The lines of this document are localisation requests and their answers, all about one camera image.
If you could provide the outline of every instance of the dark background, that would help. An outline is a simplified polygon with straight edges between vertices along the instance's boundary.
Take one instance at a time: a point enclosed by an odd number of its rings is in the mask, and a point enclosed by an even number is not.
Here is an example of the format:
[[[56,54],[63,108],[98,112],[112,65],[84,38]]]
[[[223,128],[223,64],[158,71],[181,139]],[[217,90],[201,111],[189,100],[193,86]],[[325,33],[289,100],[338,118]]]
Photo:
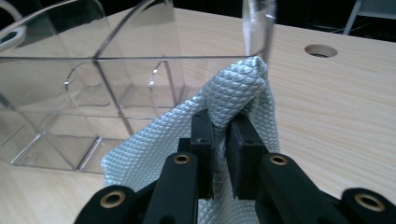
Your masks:
[[[134,7],[140,0],[99,0],[105,13],[111,15]],[[8,0],[23,15],[47,7],[60,0]],[[355,0],[277,0],[278,24],[343,33]],[[175,7],[232,17],[242,17],[242,0],[174,0]],[[0,9],[0,29],[12,23]],[[355,20],[350,35],[396,42],[396,21],[361,17]]]

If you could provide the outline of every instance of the textured cloth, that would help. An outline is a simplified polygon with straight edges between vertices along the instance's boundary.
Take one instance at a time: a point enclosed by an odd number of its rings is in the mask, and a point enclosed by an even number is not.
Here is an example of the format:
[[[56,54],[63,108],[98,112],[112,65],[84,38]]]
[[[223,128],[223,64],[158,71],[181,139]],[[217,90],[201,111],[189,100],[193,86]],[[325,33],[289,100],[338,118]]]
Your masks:
[[[190,137],[191,116],[207,109],[213,122],[215,200],[200,200],[199,223],[255,223],[254,202],[238,201],[225,154],[225,130],[239,112],[246,114],[271,152],[279,152],[275,102],[267,65],[259,57],[234,63],[220,71],[190,100],[155,119],[110,151],[103,159],[105,183],[138,191],[156,180],[166,157],[177,151],[178,139]]]

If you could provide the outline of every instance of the cloth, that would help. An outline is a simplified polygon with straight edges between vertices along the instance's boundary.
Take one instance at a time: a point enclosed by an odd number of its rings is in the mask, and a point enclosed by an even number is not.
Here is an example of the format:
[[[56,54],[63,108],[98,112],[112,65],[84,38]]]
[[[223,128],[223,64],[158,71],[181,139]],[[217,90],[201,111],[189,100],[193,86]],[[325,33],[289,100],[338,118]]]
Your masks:
[[[190,100],[155,119],[142,131],[110,151],[103,159],[105,184],[138,191],[156,180],[166,157],[177,151],[178,139],[190,137],[191,116],[207,109],[213,123],[214,200],[199,201],[199,223],[255,223],[254,202],[238,201],[225,158],[224,134],[231,119],[246,114],[270,152],[279,152],[275,102],[268,68],[251,57],[224,68]]]

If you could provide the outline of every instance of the light wood tabletop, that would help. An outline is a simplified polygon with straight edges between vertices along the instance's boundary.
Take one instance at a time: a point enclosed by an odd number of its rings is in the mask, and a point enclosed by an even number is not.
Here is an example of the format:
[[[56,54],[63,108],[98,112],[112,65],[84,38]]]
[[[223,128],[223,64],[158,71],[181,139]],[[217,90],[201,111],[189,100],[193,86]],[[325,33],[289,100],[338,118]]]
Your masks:
[[[176,20],[182,55],[244,54],[240,19],[177,9]],[[396,203],[396,44],[276,25],[269,65],[282,153],[337,198],[362,187]],[[0,223],[72,223],[103,179],[0,161]]]

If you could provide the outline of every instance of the transparent plastic organizer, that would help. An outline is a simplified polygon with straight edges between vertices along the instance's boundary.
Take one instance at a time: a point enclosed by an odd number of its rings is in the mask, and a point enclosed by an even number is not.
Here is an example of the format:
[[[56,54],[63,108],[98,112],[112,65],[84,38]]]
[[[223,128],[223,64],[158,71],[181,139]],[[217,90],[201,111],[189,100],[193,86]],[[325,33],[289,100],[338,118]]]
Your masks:
[[[2,30],[0,157],[102,173],[109,150],[244,58],[181,55],[177,29],[168,0],[143,1],[115,25],[97,1],[72,0]]]

